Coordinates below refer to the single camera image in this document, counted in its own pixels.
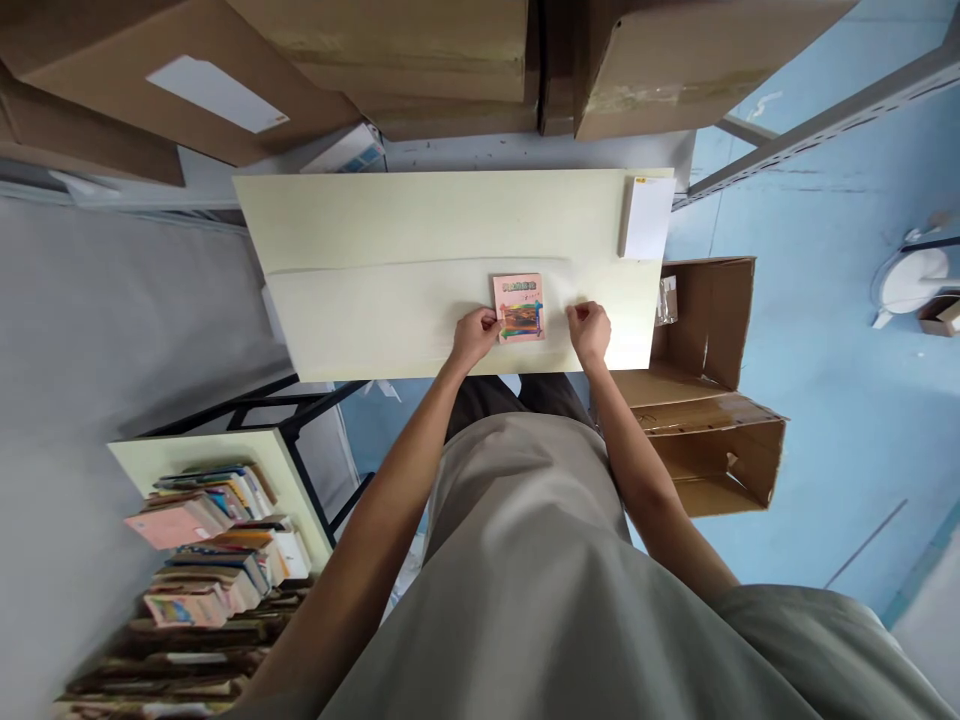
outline person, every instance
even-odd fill
[[[562,374],[518,397],[467,377],[500,325],[466,315],[224,717],[955,718],[856,601],[738,583],[604,364],[603,307],[567,317],[602,436]],[[428,498],[423,569],[380,627]]]

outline stack of books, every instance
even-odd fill
[[[276,496],[255,465],[192,468],[154,483],[143,509],[125,520],[158,550],[209,540],[274,512]]]
[[[143,599],[158,627],[222,627],[256,609],[310,561],[290,518],[251,463],[190,468],[160,478],[126,519],[157,549],[175,549]]]
[[[223,627],[158,628],[135,618],[92,667],[67,684],[56,717],[201,718],[230,709],[283,632],[310,580],[271,590]]]
[[[290,518],[272,515],[180,546],[143,600],[159,627],[221,627],[284,580],[309,575],[300,534]]]

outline cardboard box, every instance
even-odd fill
[[[649,370],[613,373],[691,517],[765,510],[786,419],[736,392],[753,258],[664,263],[679,317],[654,331]]]
[[[585,0],[576,139],[713,125],[856,0]]]
[[[527,23],[526,80],[523,102],[415,98],[377,93],[348,97],[393,142],[433,138],[536,132],[540,96],[540,34],[537,3]]]
[[[237,166],[361,119],[223,0],[31,3],[0,27],[0,59],[18,80]]]
[[[927,335],[956,337],[960,335],[960,300],[936,298],[917,311],[917,319]]]
[[[176,145],[17,82],[2,65],[0,156],[71,173],[183,186]]]
[[[527,0],[229,0],[317,87],[522,102]]]
[[[573,134],[574,25],[578,0],[541,3],[543,98],[540,134]]]

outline white board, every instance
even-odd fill
[[[548,293],[553,284],[564,289],[556,307],[545,303],[551,339],[495,348],[477,373],[579,369],[565,322],[557,319],[571,299],[594,299],[611,312],[612,367],[647,367],[660,260],[617,256],[624,201],[638,174],[669,177],[671,171],[235,182],[294,367],[302,380],[313,382],[434,375],[456,318],[491,304],[490,275],[511,272],[545,275]],[[532,258],[542,261],[531,265]],[[427,267],[436,261],[459,262]]]

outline small pink book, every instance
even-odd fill
[[[161,506],[157,510],[128,517],[124,522],[143,535],[157,550],[209,540],[229,529],[209,507],[219,508],[209,498],[193,498],[176,505]]]
[[[543,280],[539,274],[502,275],[493,279],[493,306],[503,321],[501,343],[546,338],[543,324]]]

